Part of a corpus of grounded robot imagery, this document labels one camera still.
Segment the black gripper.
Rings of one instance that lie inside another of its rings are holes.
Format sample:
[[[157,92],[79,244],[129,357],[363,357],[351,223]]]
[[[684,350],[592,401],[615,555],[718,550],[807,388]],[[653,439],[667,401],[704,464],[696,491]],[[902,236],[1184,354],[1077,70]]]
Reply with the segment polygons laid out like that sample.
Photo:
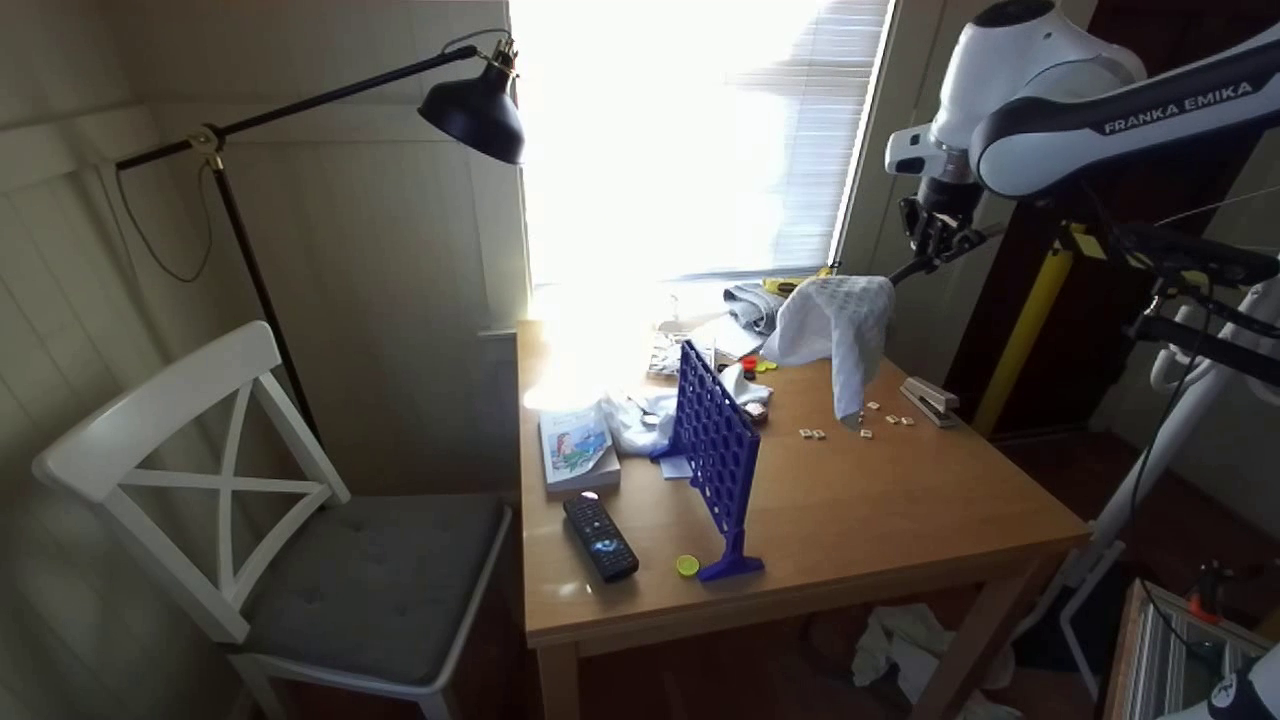
[[[948,185],[935,178],[920,179],[920,190],[903,199],[903,229],[915,270],[933,271],[975,249],[972,211],[980,198],[980,185]]]

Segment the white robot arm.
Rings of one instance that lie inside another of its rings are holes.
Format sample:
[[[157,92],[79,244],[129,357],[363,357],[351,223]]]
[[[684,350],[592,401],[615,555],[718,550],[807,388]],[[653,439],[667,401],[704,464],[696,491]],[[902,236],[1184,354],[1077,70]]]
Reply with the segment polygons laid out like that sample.
[[[962,30],[933,120],[885,145],[885,169],[920,179],[903,199],[913,271],[980,244],[980,198],[1034,199],[1113,161],[1278,115],[1280,30],[1152,77],[1057,0],[994,0]]]

